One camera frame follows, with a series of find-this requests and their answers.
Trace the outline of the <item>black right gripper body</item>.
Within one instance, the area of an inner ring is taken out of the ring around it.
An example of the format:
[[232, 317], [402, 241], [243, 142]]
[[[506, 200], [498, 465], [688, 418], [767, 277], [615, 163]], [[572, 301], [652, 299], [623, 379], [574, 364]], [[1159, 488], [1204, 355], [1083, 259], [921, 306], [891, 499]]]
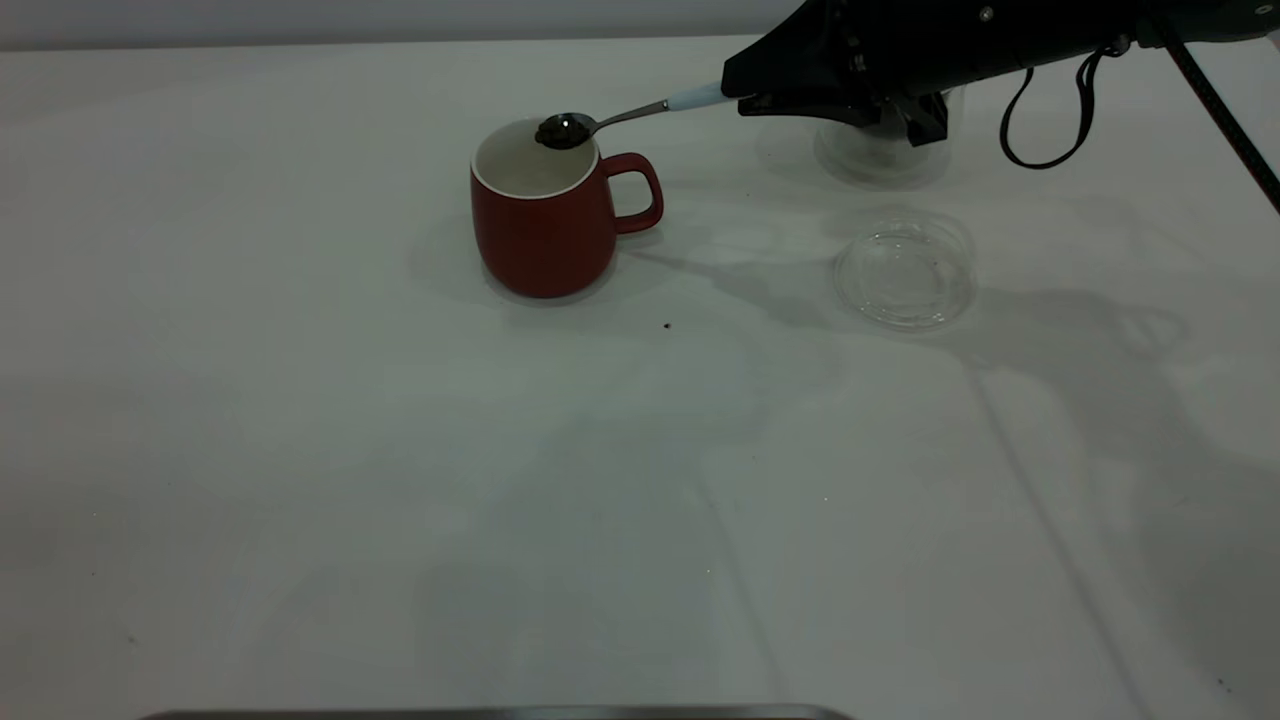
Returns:
[[943, 92], [1001, 70], [995, 1], [869, 1], [861, 10], [868, 70], [904, 119], [908, 142], [948, 137]]

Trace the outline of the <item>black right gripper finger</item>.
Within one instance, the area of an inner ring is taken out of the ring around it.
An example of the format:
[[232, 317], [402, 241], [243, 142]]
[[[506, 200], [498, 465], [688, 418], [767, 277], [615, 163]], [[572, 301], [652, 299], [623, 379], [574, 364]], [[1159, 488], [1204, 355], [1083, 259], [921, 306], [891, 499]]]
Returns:
[[844, 126], [878, 126], [883, 111], [874, 102], [842, 104], [809, 102], [804, 97], [742, 97], [741, 117], [801, 117], [832, 120]]
[[813, 94], [851, 99], [861, 91], [852, 69], [855, 1], [804, 1], [758, 41], [724, 61], [722, 94]]

